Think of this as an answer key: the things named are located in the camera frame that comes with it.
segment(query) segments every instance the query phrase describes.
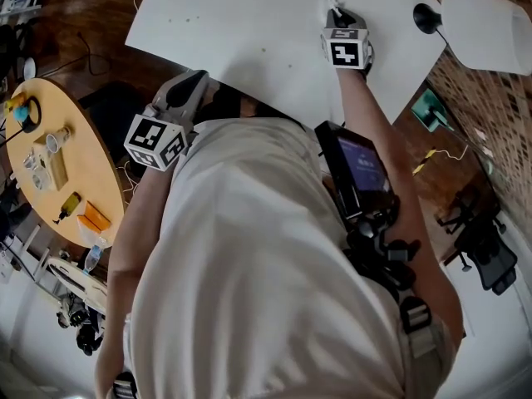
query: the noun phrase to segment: round wooden table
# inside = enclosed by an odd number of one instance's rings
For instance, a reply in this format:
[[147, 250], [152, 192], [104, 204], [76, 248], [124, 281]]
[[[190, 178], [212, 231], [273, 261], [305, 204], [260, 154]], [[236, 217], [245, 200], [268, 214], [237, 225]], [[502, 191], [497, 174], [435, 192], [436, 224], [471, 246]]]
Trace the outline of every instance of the round wooden table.
[[[111, 227], [102, 233], [102, 237], [112, 245], [124, 216], [124, 195], [116, 168], [98, 131], [77, 100], [52, 81], [33, 78], [23, 82], [13, 95], [21, 91], [27, 97], [35, 96], [42, 110], [41, 125], [35, 131], [21, 133], [6, 145], [11, 167], [27, 201], [58, 234], [83, 247], [90, 247], [91, 244], [83, 240], [75, 214], [83, 214], [85, 203], [90, 201], [110, 220]], [[33, 104], [30, 108], [30, 117], [36, 121], [37, 109]], [[24, 175], [24, 170], [27, 169], [22, 162], [30, 153], [34, 140], [64, 126], [71, 130], [71, 138], [62, 147], [68, 181], [58, 191], [40, 192], [31, 178]], [[20, 125], [14, 117], [7, 116], [6, 137], [9, 138], [19, 130]], [[72, 216], [54, 224], [52, 221], [57, 219], [62, 204], [72, 192], [77, 192], [83, 201]]]

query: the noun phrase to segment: electronic device with screen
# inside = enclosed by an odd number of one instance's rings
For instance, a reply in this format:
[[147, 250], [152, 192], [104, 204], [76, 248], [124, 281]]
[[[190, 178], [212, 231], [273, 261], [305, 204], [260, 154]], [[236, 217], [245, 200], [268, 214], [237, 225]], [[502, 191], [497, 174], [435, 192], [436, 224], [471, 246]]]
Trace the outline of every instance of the electronic device with screen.
[[396, 196], [373, 142], [330, 121], [315, 131], [347, 220], [393, 207]]

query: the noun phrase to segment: table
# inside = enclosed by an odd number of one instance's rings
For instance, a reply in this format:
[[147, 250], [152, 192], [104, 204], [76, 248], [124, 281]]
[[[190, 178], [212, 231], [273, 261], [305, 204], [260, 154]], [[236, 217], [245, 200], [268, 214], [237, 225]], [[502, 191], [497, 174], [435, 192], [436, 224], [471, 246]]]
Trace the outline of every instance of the table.
[[[65, 200], [72, 192], [77, 192], [83, 201], [77, 206], [76, 213], [83, 213], [85, 201], [90, 201], [111, 221], [111, 227], [102, 236], [112, 245], [124, 216], [124, 196], [116, 168], [96, 128], [77, 101], [50, 80], [33, 78], [25, 81], [13, 95], [21, 91], [25, 91], [27, 96], [35, 96], [42, 109], [41, 125], [31, 133], [21, 133], [6, 145], [13, 173], [27, 201], [41, 219], [62, 237], [83, 247], [90, 247], [91, 244], [86, 244], [80, 235], [76, 217], [67, 217], [60, 224], [52, 222], [57, 219]], [[36, 120], [37, 110], [34, 105], [30, 107], [30, 117]], [[35, 139], [63, 126], [68, 126], [72, 131], [71, 138], [62, 147], [68, 181], [58, 191], [39, 192], [31, 178], [24, 175], [26, 169], [22, 162]], [[19, 130], [20, 125], [12, 116], [8, 116], [6, 137]]]
[[[315, 127], [343, 122], [339, 85], [321, 48], [327, 0], [143, 0], [126, 44], [210, 75]], [[416, 27], [420, 2], [339, 0], [363, 16], [377, 59], [368, 85], [394, 121], [446, 44]]]

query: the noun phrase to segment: water bottle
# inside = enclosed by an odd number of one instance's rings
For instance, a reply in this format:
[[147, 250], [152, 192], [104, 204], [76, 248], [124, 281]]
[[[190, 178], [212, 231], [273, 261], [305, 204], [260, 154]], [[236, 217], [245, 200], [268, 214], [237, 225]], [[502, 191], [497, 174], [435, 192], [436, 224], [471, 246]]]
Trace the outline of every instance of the water bottle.
[[96, 244], [92, 246], [91, 251], [86, 256], [85, 268], [83, 269], [85, 275], [88, 275], [96, 267], [105, 248], [106, 241], [103, 238], [98, 238]]

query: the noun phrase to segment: white lampshade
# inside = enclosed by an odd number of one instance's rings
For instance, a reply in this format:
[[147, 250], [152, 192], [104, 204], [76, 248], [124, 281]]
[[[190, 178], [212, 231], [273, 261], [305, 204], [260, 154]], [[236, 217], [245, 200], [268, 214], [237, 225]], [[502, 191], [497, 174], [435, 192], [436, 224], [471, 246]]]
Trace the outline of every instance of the white lampshade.
[[508, 0], [442, 0], [441, 22], [466, 67], [532, 73], [532, 22]]

